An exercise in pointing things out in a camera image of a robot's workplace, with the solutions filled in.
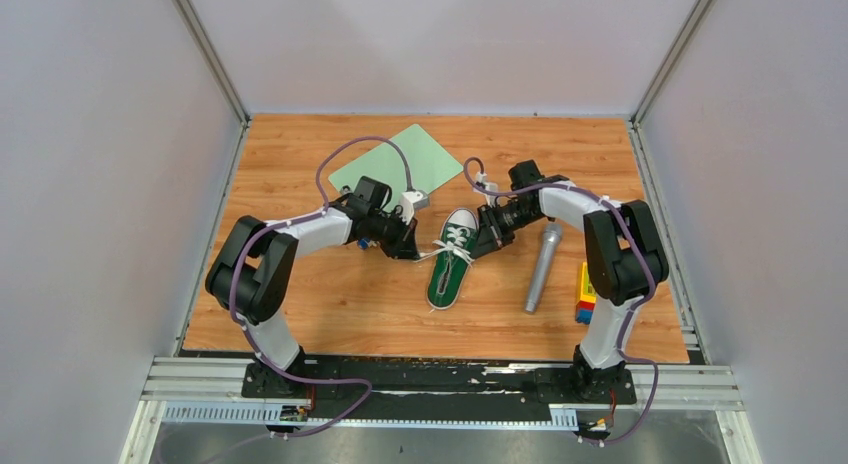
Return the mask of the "green canvas sneaker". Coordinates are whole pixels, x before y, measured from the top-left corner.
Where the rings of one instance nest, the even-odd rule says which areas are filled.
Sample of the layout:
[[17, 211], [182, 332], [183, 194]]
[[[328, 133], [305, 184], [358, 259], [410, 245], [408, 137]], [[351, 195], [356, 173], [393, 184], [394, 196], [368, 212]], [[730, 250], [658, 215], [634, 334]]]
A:
[[[445, 220], [438, 239], [448, 225], [466, 226], [476, 230], [475, 236], [466, 245], [471, 249], [475, 244], [479, 223], [474, 212], [467, 208], [454, 210]], [[446, 310], [452, 307], [459, 298], [465, 277], [471, 265], [458, 257], [443, 253], [434, 257], [435, 264], [431, 279], [427, 286], [427, 301], [435, 310]]]

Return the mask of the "white shoelace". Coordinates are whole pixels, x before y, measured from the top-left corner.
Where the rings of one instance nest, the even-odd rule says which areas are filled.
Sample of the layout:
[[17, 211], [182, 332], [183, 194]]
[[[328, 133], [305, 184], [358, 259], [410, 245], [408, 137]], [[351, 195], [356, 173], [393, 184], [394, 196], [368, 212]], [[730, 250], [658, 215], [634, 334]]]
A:
[[466, 226], [448, 225], [442, 232], [441, 239], [432, 241], [436, 247], [435, 250], [420, 254], [415, 261], [423, 261], [439, 254], [447, 253], [458, 257], [465, 263], [471, 265], [474, 259], [471, 257], [471, 251], [466, 248], [466, 245], [475, 236], [476, 230]]

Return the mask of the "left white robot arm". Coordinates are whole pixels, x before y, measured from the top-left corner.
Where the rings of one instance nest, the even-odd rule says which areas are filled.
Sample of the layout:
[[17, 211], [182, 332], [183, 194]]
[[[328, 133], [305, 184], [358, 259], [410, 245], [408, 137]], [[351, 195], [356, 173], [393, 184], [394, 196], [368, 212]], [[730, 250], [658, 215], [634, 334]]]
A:
[[324, 249], [367, 239], [390, 259], [418, 258], [416, 211], [429, 198], [409, 188], [388, 209], [391, 193], [388, 185], [363, 177], [353, 190], [305, 215], [278, 221], [243, 216], [211, 265], [207, 293], [229, 312], [279, 395], [296, 396], [305, 385], [372, 389], [363, 378], [306, 377], [305, 352], [289, 329], [283, 303], [296, 261]]

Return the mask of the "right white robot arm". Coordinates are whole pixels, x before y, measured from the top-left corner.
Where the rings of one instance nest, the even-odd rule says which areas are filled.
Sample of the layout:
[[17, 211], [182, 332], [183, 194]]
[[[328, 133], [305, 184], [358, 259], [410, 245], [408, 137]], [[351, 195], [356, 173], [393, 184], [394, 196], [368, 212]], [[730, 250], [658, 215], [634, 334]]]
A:
[[575, 348], [568, 386], [582, 401], [598, 400], [622, 382], [635, 318], [669, 276], [650, 206], [642, 200], [599, 196], [563, 175], [545, 176], [533, 160], [510, 169], [507, 191], [493, 187], [482, 172], [463, 174], [487, 199], [478, 209], [474, 258], [511, 244], [517, 230], [541, 219], [562, 221], [582, 232], [588, 277], [599, 300], [587, 334]]

